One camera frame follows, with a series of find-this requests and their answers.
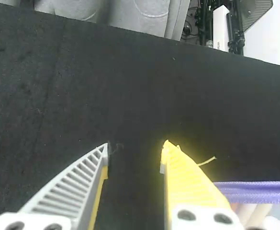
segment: yellow ribbed pad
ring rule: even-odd
[[[230,208],[229,202],[200,167],[168,140],[163,145],[160,172],[165,174],[168,224],[170,213],[179,204]]]

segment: black fabric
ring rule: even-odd
[[[95,229],[163,229],[167,138],[213,181],[280,180],[280,67],[0,5],[0,213],[110,141]]]

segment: yellow thread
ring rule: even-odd
[[[197,166],[203,166],[205,164],[209,164],[211,161],[216,160],[217,158],[215,156],[211,157],[210,159],[204,161],[203,163],[197,164]]]

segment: screw hole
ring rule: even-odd
[[[62,230],[62,226],[59,224],[48,225],[44,230]]]
[[[232,224],[232,220],[224,214],[214,215],[214,220],[215,220],[215,222],[218,222],[218,223]]]
[[[191,213],[190,211],[187,210],[181,210],[178,214],[177,214],[179,219],[183,219],[183,220],[196,220],[196,216]]]
[[[22,230],[24,226],[23,222],[17,221],[6,227],[6,230]]]

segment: white wall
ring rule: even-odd
[[[280,65],[280,0],[245,32],[244,56]]]

